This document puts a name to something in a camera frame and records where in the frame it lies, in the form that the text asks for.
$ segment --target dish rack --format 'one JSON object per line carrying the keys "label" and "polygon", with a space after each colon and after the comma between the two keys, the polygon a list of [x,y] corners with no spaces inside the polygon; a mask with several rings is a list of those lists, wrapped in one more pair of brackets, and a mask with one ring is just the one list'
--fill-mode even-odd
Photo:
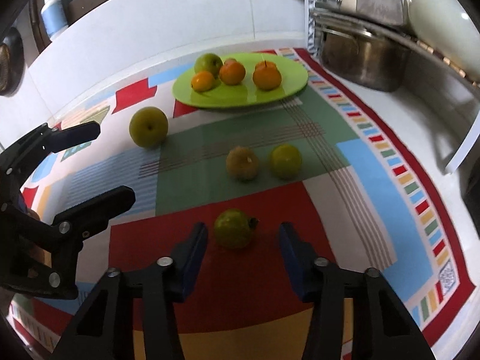
{"label": "dish rack", "polygon": [[[364,17],[350,15],[335,8],[327,7],[325,6],[325,0],[305,0],[306,48],[316,60],[319,60],[319,52],[321,49],[319,32],[321,32],[322,27],[327,25],[339,27],[354,25],[365,28],[375,35],[390,39],[433,62],[438,68],[453,76],[472,94],[472,96],[480,100],[479,83],[470,79],[465,71],[442,55],[441,52],[433,49],[420,39],[404,32],[397,31],[395,28],[373,23]],[[477,118],[464,142],[446,166],[445,170],[447,173],[453,173],[458,169],[479,136],[480,114],[477,115]]]}

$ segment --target green plate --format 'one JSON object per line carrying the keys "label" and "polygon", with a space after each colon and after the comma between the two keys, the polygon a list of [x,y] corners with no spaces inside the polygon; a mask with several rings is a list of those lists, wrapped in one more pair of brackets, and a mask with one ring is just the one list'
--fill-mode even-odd
{"label": "green plate", "polygon": [[[241,62],[247,71],[240,85],[228,86],[218,79],[215,88],[197,93],[190,86],[190,81],[195,74],[194,69],[191,68],[178,77],[173,84],[172,93],[175,98],[181,103],[198,108],[248,107],[291,96],[302,89],[308,81],[308,72],[302,64],[282,56],[242,52],[225,55],[222,61],[228,58],[235,58]],[[272,91],[261,91],[252,80],[255,65],[262,60],[276,63],[282,74],[282,84]]]}

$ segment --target metal bolt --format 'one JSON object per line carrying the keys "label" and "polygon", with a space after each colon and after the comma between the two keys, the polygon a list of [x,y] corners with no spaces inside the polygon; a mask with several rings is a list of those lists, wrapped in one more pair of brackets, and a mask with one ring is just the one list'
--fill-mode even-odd
{"label": "metal bolt", "polygon": [[120,274],[120,270],[118,270],[117,268],[109,268],[106,270],[107,272],[107,276],[109,278],[114,278],[115,276],[118,276]]}
{"label": "metal bolt", "polygon": [[60,285],[60,276],[57,272],[50,274],[49,283],[53,288],[57,288]]}
{"label": "metal bolt", "polygon": [[70,223],[69,222],[62,222],[58,225],[58,230],[62,234],[67,234],[70,230]]}
{"label": "metal bolt", "polygon": [[368,268],[367,275],[370,276],[371,278],[378,278],[380,276],[380,272],[378,271],[378,269]]}
{"label": "metal bolt", "polygon": [[328,264],[330,264],[330,261],[328,261],[328,259],[326,259],[325,257],[319,257],[315,260],[314,264],[316,266],[327,266]]}
{"label": "metal bolt", "polygon": [[171,264],[173,264],[173,260],[171,257],[162,257],[157,260],[157,264],[159,266],[171,266]]}

